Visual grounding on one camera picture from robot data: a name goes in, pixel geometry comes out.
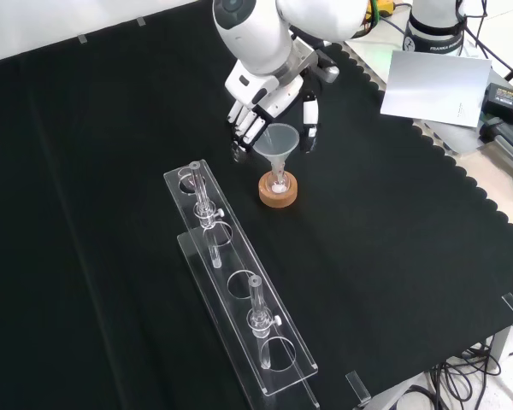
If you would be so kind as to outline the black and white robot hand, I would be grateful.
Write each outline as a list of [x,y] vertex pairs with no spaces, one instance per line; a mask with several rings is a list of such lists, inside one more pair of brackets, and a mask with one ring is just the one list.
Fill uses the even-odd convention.
[[232,129],[231,151],[236,162],[248,158],[268,127],[298,101],[303,110],[300,149],[304,153],[315,149],[319,128],[317,98],[321,95],[322,83],[312,70],[306,68],[290,83],[281,85],[272,75],[249,73],[238,61],[225,86],[234,98],[227,123]]

